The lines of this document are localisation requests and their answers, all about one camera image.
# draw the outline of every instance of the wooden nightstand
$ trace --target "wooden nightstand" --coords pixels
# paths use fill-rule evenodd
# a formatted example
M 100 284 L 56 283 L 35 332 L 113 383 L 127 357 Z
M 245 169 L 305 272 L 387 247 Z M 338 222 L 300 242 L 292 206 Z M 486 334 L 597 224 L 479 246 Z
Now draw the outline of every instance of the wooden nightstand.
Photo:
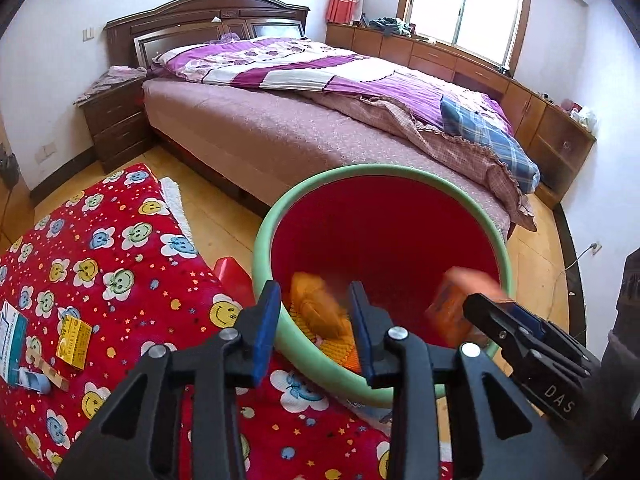
M 596 138 L 557 106 L 547 105 L 526 147 L 540 169 L 536 195 L 549 208 L 560 203 L 591 151 Z
M 80 104 L 104 173 L 111 173 L 156 142 L 145 114 L 143 81 L 114 86 Z

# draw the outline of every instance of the power cord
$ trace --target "power cord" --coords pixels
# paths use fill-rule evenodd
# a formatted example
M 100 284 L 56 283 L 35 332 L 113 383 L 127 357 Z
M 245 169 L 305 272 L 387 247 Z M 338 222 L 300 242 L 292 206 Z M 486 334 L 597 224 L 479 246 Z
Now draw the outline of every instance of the power cord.
M 561 270 L 558 273 L 558 275 L 556 276 L 556 280 L 554 281 L 554 290 L 551 293 L 551 308 L 553 308 L 553 306 L 554 306 L 554 298 L 556 297 L 556 286 L 558 285 L 558 280 L 560 279 L 560 276 L 562 276 L 565 272 L 567 272 L 569 269 L 571 269 L 571 267 L 573 267 L 576 263 L 578 263 L 578 260 L 580 260 L 580 258 L 583 257 L 587 253 L 587 251 L 589 249 L 594 250 L 597 247 L 598 247 L 597 243 L 594 242 L 589 247 L 587 247 L 585 250 L 583 250 L 580 253 L 580 256 L 578 256 L 571 265 L 565 267 L 563 270 Z
M 9 188 L 9 195 L 6 197 L 6 202 L 4 202 L 4 208 L 2 209 L 2 217 L 0 219 L 0 233 L 4 233 L 4 217 L 6 216 L 6 210 L 9 207 L 9 200 L 11 200 L 11 193 L 14 192 L 14 188 Z

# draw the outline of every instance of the electrical outlet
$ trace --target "electrical outlet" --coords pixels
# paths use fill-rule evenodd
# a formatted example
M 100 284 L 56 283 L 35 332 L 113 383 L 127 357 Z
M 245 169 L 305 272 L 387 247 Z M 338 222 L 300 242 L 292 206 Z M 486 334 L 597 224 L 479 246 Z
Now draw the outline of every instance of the electrical outlet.
M 42 149 L 44 150 L 44 154 L 47 155 L 47 156 L 53 155 L 58 150 L 56 148 L 56 143 L 55 142 L 50 142 L 46 146 L 43 146 Z
M 44 146 L 39 147 L 34 157 L 38 164 L 42 164 L 45 160 L 47 160 L 47 152 L 44 151 Z

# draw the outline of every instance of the metal screw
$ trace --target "metal screw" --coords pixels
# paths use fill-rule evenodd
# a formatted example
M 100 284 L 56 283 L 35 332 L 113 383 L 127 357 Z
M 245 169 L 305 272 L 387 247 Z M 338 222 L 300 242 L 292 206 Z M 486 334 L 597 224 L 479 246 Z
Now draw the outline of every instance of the metal screw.
M 166 346 L 164 345 L 153 345 L 150 349 L 149 349 L 149 357 L 153 358 L 153 359 L 159 359 L 162 356 L 164 356 L 164 354 L 166 354 Z
M 391 339 L 395 339 L 396 341 L 402 341 L 402 339 L 406 339 L 409 335 L 407 329 L 402 326 L 393 326 L 386 333 L 389 334 Z
M 475 343 L 464 343 L 460 351 L 467 357 L 478 357 L 481 352 L 480 347 Z
M 235 328 L 223 328 L 218 334 L 218 336 L 220 336 L 220 339 L 223 339 L 225 341 L 233 341 L 236 337 L 238 337 L 238 335 L 239 332 Z

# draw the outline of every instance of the window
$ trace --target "window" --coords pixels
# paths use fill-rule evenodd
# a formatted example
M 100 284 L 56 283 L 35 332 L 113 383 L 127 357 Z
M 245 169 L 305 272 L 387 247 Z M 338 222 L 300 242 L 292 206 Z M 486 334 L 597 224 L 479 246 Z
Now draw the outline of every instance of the window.
M 400 0 L 398 16 L 415 23 L 416 34 L 513 71 L 529 5 L 530 0 Z

